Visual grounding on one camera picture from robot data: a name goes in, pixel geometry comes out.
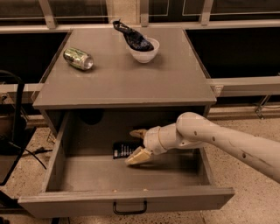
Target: green can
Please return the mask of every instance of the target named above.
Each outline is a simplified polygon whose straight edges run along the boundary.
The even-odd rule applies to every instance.
[[[88,70],[94,64],[94,60],[90,54],[73,47],[67,48],[64,51],[63,58],[71,66],[79,68],[81,70]]]

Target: bowl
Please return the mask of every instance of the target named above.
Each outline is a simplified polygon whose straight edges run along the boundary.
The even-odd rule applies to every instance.
[[[159,48],[158,41],[154,38],[147,38],[147,40],[150,41],[150,43],[154,46],[154,50],[149,51],[149,52],[139,52],[139,51],[135,51],[135,50],[129,48],[129,51],[130,51],[131,55],[133,56],[133,58],[135,58],[140,63],[150,62],[153,58],[155,58],[155,56],[158,53],[158,48]]]

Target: drawer handle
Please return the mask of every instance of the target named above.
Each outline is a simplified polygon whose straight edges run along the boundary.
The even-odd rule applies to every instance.
[[[139,211],[131,211],[131,212],[120,212],[116,210],[116,202],[114,202],[113,205],[113,211],[115,214],[118,215],[128,215],[128,214],[144,214],[147,211],[147,201],[145,200],[143,202],[143,210],[139,210]]]

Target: drawer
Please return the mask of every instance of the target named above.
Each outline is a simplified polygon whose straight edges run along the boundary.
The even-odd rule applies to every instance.
[[[234,190],[214,185],[204,149],[170,150],[131,167],[113,159],[114,143],[139,141],[131,130],[172,123],[177,113],[112,108],[88,124],[66,111],[43,192],[18,203],[38,218],[220,209]]]

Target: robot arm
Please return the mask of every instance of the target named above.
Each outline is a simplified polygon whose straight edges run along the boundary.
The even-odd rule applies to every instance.
[[[182,114],[174,124],[132,131],[131,135],[143,137],[145,148],[130,155],[127,165],[150,161],[153,154],[170,149],[193,149],[208,143],[280,183],[279,142],[221,127],[194,113]]]

